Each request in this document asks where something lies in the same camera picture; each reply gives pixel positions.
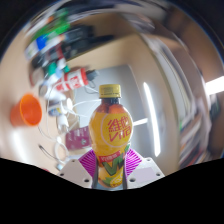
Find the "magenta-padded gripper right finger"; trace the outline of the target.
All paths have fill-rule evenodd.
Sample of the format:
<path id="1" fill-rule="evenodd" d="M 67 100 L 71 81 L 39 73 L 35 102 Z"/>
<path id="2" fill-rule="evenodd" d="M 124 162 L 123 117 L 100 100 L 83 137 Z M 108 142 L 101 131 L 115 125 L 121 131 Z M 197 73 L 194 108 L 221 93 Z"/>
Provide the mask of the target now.
<path id="1" fill-rule="evenodd" d="M 129 149 L 124 160 L 123 189 L 136 189 L 164 177 L 163 172 L 151 157 L 144 158 Z"/>

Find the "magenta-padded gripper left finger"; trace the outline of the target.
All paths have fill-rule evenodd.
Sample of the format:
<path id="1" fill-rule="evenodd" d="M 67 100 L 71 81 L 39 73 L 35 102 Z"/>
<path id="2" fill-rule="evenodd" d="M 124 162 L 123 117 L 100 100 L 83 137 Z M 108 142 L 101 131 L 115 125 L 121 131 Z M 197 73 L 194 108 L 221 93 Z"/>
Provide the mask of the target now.
<path id="1" fill-rule="evenodd" d="M 97 159 L 93 150 L 79 159 L 71 159 L 59 171 L 58 176 L 83 188 L 93 189 L 97 185 Z"/>

